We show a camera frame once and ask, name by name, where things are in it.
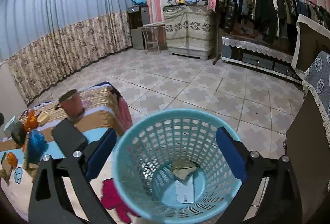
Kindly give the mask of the water dispenser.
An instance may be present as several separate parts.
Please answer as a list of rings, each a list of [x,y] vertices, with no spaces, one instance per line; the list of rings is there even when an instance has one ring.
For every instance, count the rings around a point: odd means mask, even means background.
[[[145,49],[142,27],[150,24],[149,6],[133,6],[128,8],[131,42],[136,50]]]

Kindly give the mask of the small wooden stool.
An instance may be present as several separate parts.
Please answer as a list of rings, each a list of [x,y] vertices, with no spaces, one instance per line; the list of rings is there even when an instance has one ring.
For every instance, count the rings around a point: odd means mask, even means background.
[[[160,30],[164,27],[165,27],[164,22],[157,22],[153,24],[146,24],[138,28],[141,31],[145,41],[145,47],[144,47],[145,54],[147,54],[154,45],[156,46],[158,52],[160,53],[159,34],[160,34]]]

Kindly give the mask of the small yellow bowl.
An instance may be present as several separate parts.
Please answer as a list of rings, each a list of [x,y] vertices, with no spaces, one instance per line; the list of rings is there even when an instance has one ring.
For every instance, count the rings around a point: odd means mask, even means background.
[[[50,115],[48,112],[40,112],[37,116],[37,122],[39,126],[45,125],[49,121]]]

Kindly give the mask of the black roll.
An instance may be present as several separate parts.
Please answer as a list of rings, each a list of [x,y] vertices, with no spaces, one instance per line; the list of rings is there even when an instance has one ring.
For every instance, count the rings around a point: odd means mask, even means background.
[[[26,130],[24,124],[20,121],[14,124],[11,131],[11,137],[17,145],[23,145],[26,139]]]

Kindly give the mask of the black rectangular case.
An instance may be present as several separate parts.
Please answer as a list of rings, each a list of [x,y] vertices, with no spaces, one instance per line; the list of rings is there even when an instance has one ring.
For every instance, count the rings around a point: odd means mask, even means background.
[[[87,138],[67,118],[53,128],[51,135],[65,157],[83,151],[88,145]]]

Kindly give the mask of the cloth covered cabinet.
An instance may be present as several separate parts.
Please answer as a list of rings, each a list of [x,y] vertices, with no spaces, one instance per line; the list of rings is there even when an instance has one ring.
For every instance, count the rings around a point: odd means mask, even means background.
[[[170,55],[207,60],[216,42],[216,15],[202,5],[163,8],[166,43]]]

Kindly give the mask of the white label paper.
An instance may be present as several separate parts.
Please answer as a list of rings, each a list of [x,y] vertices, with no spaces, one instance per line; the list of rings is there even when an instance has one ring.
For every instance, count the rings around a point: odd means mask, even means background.
[[[175,191],[177,202],[189,204],[195,202],[195,189],[193,176],[190,175],[185,181],[179,179],[175,181]]]

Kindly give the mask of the blue patterned cloth cover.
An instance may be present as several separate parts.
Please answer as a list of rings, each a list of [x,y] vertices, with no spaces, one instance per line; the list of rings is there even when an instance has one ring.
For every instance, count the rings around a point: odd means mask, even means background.
[[[313,96],[321,114],[325,135],[329,144],[329,54],[321,51],[305,72],[302,81]]]

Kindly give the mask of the clothes rack with dark garments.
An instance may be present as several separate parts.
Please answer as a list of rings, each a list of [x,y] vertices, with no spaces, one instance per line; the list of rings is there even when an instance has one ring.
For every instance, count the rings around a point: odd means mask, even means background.
[[[294,44],[295,27],[299,15],[304,15],[325,28],[329,28],[329,12],[322,6],[312,6],[302,0],[217,0],[219,28],[225,33],[234,32],[235,24],[252,24],[262,41],[272,45],[279,40],[285,45]]]

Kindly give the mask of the pink metal cup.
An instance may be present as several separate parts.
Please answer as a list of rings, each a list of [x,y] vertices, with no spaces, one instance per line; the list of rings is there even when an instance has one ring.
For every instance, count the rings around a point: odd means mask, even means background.
[[[70,90],[63,94],[56,105],[55,109],[62,108],[70,118],[78,118],[84,112],[84,107],[76,89]]]

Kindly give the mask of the used grey face mask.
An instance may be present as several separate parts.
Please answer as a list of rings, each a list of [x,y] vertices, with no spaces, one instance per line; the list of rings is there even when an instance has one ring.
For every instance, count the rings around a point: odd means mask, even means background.
[[[199,169],[199,164],[187,159],[174,159],[171,171],[175,178],[186,181],[191,173]]]

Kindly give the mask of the low tv stand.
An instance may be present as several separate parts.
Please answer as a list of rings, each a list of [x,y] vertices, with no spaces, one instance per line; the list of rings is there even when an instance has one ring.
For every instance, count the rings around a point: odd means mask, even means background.
[[[295,83],[302,81],[291,66],[291,55],[251,39],[222,36],[220,58],[224,62],[260,70],[286,81]]]

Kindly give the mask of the light blue plastic basket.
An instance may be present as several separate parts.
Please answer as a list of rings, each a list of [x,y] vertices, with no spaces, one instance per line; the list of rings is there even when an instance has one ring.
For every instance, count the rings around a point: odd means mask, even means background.
[[[242,182],[217,142],[239,140],[224,120],[193,109],[157,112],[130,127],[114,149],[112,176],[123,202],[144,219],[201,223],[221,216]]]

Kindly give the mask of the blue and floral curtain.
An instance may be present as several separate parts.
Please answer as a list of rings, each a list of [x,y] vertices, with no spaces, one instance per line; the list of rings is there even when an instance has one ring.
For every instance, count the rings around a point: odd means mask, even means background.
[[[130,0],[1,0],[1,60],[25,103],[131,47]]]

